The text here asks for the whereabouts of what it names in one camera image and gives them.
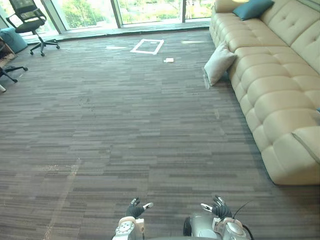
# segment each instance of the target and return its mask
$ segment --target chair base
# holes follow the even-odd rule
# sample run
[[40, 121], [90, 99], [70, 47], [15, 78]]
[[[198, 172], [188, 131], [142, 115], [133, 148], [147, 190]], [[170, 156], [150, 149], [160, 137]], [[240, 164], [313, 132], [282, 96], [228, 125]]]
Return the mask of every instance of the chair base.
[[[12, 67], [8, 67], [8, 68], [5, 68], [5, 69], [3, 69], [3, 68], [0, 67], [0, 78], [1, 78], [3, 75], [5, 75], [5, 76], [7, 76], [9, 79], [11, 79], [14, 83], [16, 83], [16, 82], [18, 82], [18, 80], [10, 77], [10, 76], [8, 75], [8, 73], [9, 73], [9, 72], [12, 72], [12, 71], [15, 71], [15, 70], [18, 70], [18, 69], [23, 69], [23, 70], [25, 70], [25, 71], [28, 71], [28, 68], [27, 68], [27, 67], [24, 67], [24, 66], [17, 66], [17, 67], [12, 66]], [[0, 85], [0, 91], [4, 93], [4, 92], [6, 91], [6, 89], [5, 89], [3, 86]]]
[[59, 46], [57, 40], [52, 39], [52, 40], [44, 41], [39, 35], [38, 35], [38, 37], [39, 37], [40, 42], [36, 46], [31, 48], [31, 50], [30, 50], [31, 55], [34, 54], [33, 50], [40, 48], [41, 56], [44, 57], [45, 54], [44, 54], [43, 50], [44, 50], [44, 47], [46, 47], [47, 45], [54, 45], [57, 49], [60, 49], [60, 46]]

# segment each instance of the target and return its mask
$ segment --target pillow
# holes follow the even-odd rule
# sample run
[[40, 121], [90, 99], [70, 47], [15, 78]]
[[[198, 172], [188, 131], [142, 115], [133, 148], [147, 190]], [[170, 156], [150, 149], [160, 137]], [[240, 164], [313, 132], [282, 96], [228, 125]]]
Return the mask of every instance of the pillow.
[[242, 21], [259, 18], [275, 2], [271, 0], [250, 0], [233, 10], [233, 13]]
[[229, 51], [225, 41], [216, 48], [209, 61], [204, 65], [209, 85], [213, 86], [218, 82], [236, 57], [236, 54]]

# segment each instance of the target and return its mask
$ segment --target cable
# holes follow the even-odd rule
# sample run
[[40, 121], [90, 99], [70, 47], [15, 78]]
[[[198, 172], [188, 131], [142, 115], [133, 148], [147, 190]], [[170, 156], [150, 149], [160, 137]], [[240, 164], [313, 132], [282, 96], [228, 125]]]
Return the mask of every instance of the cable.
[[250, 235], [251, 240], [255, 240], [255, 238], [254, 238], [254, 236], [252, 235], [252, 233], [251, 233], [250, 229], [249, 229], [246, 225], [244, 225], [244, 224], [242, 224], [242, 227], [244, 227], [244, 228], [248, 231], [248, 233], [249, 233], [249, 235]]
[[245, 204], [243, 204], [236, 212], [235, 212], [235, 214], [233, 215], [233, 219], [235, 219], [235, 216], [236, 216], [236, 214], [240, 211], [240, 209], [242, 209], [245, 205], [247, 205], [248, 203], [251, 203], [253, 200], [250, 200], [250, 201], [248, 201], [247, 203], [245, 203]]

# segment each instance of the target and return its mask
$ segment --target white throw pillow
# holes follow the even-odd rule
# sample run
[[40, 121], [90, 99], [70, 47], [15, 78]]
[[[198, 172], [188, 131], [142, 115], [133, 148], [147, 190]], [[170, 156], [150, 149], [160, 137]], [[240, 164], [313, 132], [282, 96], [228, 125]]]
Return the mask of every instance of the white throw pillow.
[[213, 86], [235, 61], [237, 55], [230, 52], [225, 41], [215, 49], [209, 61], [204, 65], [209, 85]]

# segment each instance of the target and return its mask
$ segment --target sofa armrest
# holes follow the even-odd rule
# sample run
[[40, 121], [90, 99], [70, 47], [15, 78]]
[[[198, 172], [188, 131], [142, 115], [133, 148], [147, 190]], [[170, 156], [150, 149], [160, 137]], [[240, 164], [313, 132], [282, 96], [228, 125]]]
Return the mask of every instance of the sofa armrest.
[[214, 2], [213, 11], [216, 13], [232, 13], [232, 11], [249, 0], [217, 0]]

